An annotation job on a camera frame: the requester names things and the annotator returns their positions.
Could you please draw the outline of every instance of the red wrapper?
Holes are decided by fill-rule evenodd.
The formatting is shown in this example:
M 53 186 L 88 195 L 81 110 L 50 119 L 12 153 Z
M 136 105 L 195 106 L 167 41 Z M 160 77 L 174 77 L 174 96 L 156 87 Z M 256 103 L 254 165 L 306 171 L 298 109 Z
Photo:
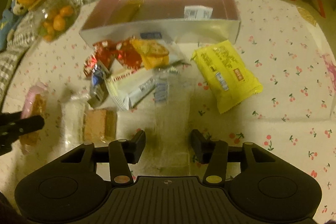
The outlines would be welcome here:
M 86 77 L 90 77 L 92 75 L 92 69 L 95 67 L 97 63 L 97 59 L 95 54 L 91 54 L 84 62 L 84 74 Z
M 113 54 L 120 64 L 136 70 L 140 68 L 142 63 L 141 56 L 132 46 L 129 38 L 118 42 L 116 48 Z
M 114 58 L 126 68 L 138 70 L 141 67 L 141 56 L 132 46 L 129 38 L 120 42 L 107 39 L 98 41 L 93 46 L 95 48 L 94 53 L 84 62 L 83 71 L 88 78 L 92 76 L 92 69 L 98 61 L 106 67 L 107 71 L 109 71 Z
M 113 50 L 116 49 L 116 43 L 112 40 L 98 41 L 94 46 L 94 53 L 91 54 L 84 62 L 84 74 L 86 77 L 91 77 L 92 69 L 95 64 L 100 61 L 108 71 L 113 63 Z

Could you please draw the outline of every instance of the black clamp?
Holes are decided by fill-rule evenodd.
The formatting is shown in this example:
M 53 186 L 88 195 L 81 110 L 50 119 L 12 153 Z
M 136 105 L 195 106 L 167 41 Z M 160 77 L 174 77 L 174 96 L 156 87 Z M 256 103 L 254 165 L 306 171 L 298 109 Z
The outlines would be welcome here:
M 12 151 L 12 143 L 19 136 L 40 130 L 44 127 L 41 116 L 20 119 L 21 112 L 0 114 L 0 156 Z

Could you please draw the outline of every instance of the open box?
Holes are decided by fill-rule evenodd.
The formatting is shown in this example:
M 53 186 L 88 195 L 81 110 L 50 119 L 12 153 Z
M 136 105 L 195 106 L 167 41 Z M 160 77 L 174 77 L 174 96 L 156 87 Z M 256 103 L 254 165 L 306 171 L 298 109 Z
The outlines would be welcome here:
M 141 33 L 155 33 L 167 41 L 183 43 L 226 39 L 236 42 L 240 20 L 234 0 L 140 0 L 142 5 L 129 22 L 111 23 L 128 1 L 98 2 L 79 32 L 90 47 L 103 39 L 119 41 L 131 36 L 140 37 Z M 212 8 L 212 15 L 210 18 L 185 19 L 184 9 L 189 5 Z

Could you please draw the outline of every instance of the blue stuffed toy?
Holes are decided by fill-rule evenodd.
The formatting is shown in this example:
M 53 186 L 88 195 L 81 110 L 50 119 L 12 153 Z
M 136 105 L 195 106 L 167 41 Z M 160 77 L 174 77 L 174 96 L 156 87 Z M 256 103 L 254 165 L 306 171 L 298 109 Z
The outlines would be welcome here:
M 14 31 L 19 25 L 27 9 L 16 0 L 12 1 L 11 8 L 5 9 L 0 20 L 0 52 L 6 50 L 7 42 L 13 39 Z

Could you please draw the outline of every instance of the yellow snack bag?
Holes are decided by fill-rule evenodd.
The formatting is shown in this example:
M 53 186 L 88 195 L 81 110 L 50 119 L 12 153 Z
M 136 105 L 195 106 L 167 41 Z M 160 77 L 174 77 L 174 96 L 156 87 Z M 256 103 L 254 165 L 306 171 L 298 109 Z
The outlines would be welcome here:
M 157 40 L 133 38 L 132 46 L 140 54 L 145 69 L 152 69 L 169 64 L 169 50 Z
M 221 114 L 263 90 L 229 40 L 195 50 L 192 60 L 214 93 Z

